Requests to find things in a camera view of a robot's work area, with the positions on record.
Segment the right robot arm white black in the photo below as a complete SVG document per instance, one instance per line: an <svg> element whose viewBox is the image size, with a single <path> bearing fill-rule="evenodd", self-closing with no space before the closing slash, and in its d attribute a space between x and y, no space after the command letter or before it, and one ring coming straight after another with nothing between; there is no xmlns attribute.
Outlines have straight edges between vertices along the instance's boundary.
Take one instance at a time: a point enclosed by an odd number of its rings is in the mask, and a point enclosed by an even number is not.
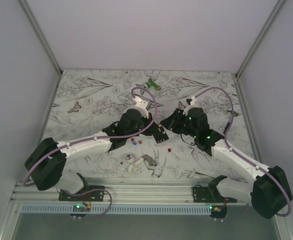
<svg viewBox="0 0 293 240"><path fill-rule="evenodd" d="M209 183L211 201L236 199L251 204L265 219L278 215L284 207L287 207L284 216L291 213L293 196L284 170L279 166L269 167L233 148L225 136L210 128L202 108L194 107L188 111L177 108L160 123L175 134L193 137L200 151L227 163L245 179L241 182L223 175L216 177Z"/></svg>

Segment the black fuse box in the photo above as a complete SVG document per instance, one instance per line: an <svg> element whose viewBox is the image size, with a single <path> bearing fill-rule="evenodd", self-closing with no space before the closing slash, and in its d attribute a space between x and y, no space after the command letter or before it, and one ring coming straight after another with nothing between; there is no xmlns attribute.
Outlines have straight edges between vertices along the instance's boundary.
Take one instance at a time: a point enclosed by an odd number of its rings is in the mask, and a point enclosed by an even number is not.
<svg viewBox="0 0 293 240"><path fill-rule="evenodd" d="M162 126L157 127L152 135L157 144L160 144L169 139L165 129Z"/></svg>

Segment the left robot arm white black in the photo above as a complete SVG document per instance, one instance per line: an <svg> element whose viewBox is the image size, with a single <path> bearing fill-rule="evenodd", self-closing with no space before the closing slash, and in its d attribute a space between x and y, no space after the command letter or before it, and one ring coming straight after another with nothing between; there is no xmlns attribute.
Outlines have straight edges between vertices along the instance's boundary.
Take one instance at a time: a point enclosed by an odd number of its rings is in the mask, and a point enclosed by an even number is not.
<svg viewBox="0 0 293 240"><path fill-rule="evenodd" d="M40 142L25 161L27 174L23 184L36 186L39 191L60 189L77 201L88 197L85 178L79 173L65 170L65 166L89 155L99 155L123 147L127 140L143 134L150 136L157 124L151 113L143 116L136 109L127 110L120 118L101 131L72 141L55 141L48 137Z"/></svg>

